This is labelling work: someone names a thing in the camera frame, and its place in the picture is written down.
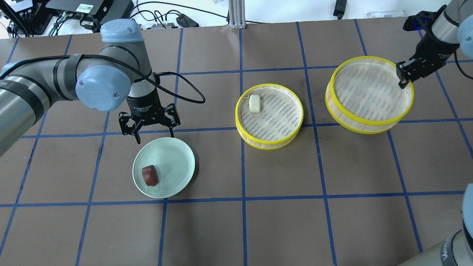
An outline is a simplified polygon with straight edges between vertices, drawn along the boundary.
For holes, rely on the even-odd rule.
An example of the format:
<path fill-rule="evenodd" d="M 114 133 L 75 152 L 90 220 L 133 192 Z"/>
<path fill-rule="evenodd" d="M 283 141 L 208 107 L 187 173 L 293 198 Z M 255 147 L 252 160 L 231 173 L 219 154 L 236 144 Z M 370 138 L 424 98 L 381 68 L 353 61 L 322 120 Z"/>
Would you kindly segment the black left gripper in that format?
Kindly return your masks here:
<path fill-rule="evenodd" d="M 170 137 L 175 137 L 174 128 L 181 124 L 176 105 L 171 103 L 166 107 L 162 106 L 157 89 L 138 98 L 128 96 L 126 103 L 130 113 L 120 112 L 118 118 L 122 135 L 134 136 L 137 144 L 140 144 L 140 129 L 160 124 L 169 129 Z"/>

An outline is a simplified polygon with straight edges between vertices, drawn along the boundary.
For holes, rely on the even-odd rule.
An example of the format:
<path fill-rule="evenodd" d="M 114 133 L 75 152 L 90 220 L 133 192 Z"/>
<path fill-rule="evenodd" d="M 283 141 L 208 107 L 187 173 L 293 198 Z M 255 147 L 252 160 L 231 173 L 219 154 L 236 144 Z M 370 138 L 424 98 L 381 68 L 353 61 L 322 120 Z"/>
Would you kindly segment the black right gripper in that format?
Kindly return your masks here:
<path fill-rule="evenodd" d="M 396 64 L 396 74 L 400 81 L 398 85 L 405 89 L 410 82 L 417 81 L 433 74 L 445 66 L 449 59 L 460 47 L 458 43 L 445 42 L 433 33 L 426 33 L 416 45 L 416 51 L 407 62 Z"/>

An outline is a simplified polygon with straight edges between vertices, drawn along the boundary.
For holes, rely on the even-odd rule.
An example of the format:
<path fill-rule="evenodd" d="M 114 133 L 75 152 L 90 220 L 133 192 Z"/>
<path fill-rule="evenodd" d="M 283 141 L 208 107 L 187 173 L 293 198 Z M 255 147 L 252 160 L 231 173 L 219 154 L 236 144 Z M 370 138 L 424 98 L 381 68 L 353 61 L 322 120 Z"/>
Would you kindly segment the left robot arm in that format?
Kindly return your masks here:
<path fill-rule="evenodd" d="M 73 54 L 25 59 L 1 71 L 1 154 L 7 152 L 59 101 L 81 101 L 110 112 L 126 101 L 130 113 L 120 113 L 124 135 L 140 141 L 143 126 L 180 125 L 175 104 L 161 105 L 158 74 L 149 62 L 137 22 L 118 19 L 100 31 L 105 46 L 98 55 Z"/>

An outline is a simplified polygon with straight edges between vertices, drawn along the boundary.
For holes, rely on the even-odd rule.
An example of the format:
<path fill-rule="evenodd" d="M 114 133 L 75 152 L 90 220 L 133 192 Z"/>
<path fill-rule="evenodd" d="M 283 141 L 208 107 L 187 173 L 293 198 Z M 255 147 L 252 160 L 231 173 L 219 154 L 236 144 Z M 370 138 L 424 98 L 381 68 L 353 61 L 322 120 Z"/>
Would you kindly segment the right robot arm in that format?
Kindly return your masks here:
<path fill-rule="evenodd" d="M 473 2 L 452 0 L 438 11 L 420 11 L 409 16 L 403 25 L 404 31 L 425 32 L 416 45 L 415 53 L 407 62 L 396 64 L 399 86 L 405 89 L 410 82 L 433 74 L 446 65 L 457 50 L 473 57 Z"/>

